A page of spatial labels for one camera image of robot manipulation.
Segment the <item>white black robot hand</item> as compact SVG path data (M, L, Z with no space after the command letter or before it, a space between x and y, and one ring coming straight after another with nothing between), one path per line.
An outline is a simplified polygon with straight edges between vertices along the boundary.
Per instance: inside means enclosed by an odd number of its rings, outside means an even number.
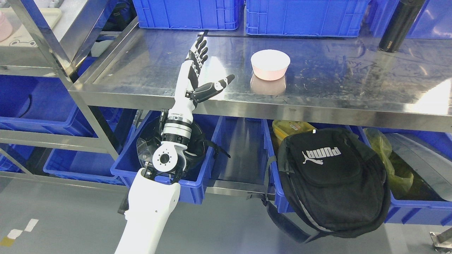
M207 59L207 40L201 35L193 43L181 65L171 114L191 113L199 103L220 94L235 79L235 75L230 74L224 79L200 86L198 79Z

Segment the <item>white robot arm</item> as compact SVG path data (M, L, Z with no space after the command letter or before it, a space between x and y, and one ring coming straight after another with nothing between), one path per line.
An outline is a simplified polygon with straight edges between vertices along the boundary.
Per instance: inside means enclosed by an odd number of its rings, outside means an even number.
M140 162L127 196L126 226L116 254L153 254L180 196L179 180L187 169L192 110L163 110L145 138L136 141Z

